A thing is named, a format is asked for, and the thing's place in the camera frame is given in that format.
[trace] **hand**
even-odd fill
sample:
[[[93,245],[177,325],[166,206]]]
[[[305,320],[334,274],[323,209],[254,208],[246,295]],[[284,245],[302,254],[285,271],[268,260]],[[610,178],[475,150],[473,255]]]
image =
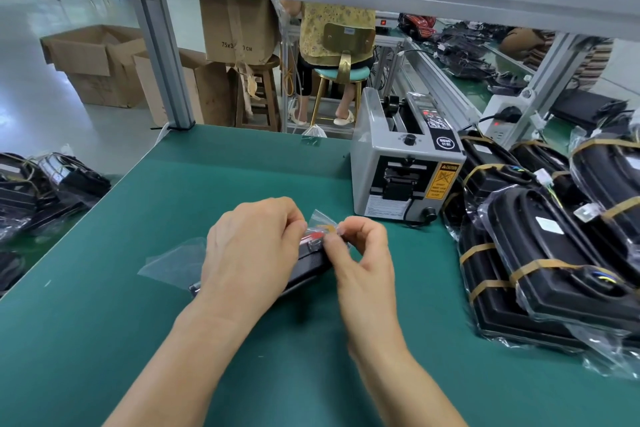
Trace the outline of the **hand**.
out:
[[[240,204],[209,230],[196,301],[253,327],[287,285],[307,223],[289,197]]]
[[[397,319],[394,264],[387,230],[380,223],[351,216],[338,225],[342,237],[362,253],[354,261],[337,234],[324,238],[324,249],[338,281],[340,313],[356,359],[402,353],[406,349]]]

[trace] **yellow warning sticker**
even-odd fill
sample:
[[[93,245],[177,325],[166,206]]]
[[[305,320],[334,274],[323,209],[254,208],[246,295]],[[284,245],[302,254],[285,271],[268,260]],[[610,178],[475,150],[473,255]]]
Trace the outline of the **yellow warning sticker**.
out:
[[[436,177],[433,178],[431,187],[427,190],[427,194],[425,194],[424,197],[428,197],[429,199],[442,199],[445,197],[459,168],[460,164],[441,162],[436,172]]]

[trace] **automatic tape cutting machine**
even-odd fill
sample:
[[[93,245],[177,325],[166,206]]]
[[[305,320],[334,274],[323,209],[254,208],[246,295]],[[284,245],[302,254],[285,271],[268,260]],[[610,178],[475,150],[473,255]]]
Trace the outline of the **automatic tape cutting machine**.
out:
[[[430,223],[464,162],[458,134],[429,95],[382,102],[375,89],[364,89],[351,140],[356,214]]]

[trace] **yellow floral shirt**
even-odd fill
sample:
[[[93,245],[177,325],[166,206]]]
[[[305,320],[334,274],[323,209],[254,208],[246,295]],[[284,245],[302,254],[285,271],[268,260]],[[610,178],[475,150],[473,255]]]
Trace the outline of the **yellow floral shirt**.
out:
[[[375,28],[376,11],[331,3],[302,2],[300,52],[311,64],[338,66],[340,63],[341,54],[328,51],[322,45],[324,26],[329,22],[350,27]],[[364,61],[371,56],[373,49],[369,54],[354,57],[351,62]]]

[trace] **teal chair seat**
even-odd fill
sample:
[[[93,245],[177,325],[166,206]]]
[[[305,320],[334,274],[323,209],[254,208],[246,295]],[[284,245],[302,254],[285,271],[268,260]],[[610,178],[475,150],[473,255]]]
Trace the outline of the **teal chair seat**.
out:
[[[335,80],[338,77],[338,69],[321,69],[316,67],[315,71],[318,75],[326,78],[328,80]],[[349,74],[349,79],[351,81],[363,81],[369,77],[371,70],[368,67],[359,67],[357,69],[352,69]]]

